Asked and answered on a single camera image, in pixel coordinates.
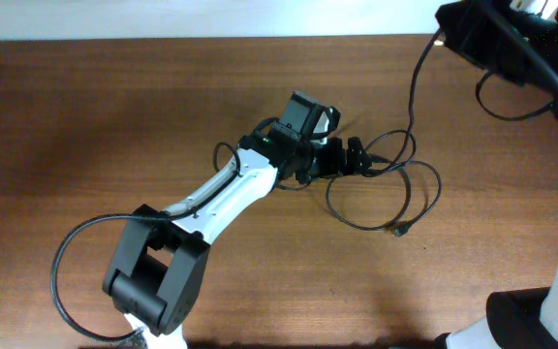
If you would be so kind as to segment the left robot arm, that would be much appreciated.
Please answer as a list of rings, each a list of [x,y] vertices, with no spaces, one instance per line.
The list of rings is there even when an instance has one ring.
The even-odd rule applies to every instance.
[[[364,173],[372,161],[357,138],[331,134],[341,113],[294,92],[279,117],[243,136],[225,167],[186,199],[129,218],[108,266],[104,292],[145,348],[184,348],[182,324],[201,290],[210,247],[249,205],[281,181]]]

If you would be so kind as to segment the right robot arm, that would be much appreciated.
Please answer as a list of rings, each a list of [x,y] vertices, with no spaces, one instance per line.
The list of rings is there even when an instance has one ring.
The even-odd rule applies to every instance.
[[[552,19],[509,1],[458,1],[436,14],[445,46],[489,77],[552,94],[537,111],[558,121],[558,9]],[[492,293],[483,317],[441,335],[442,348],[558,348],[558,265],[549,287]]]

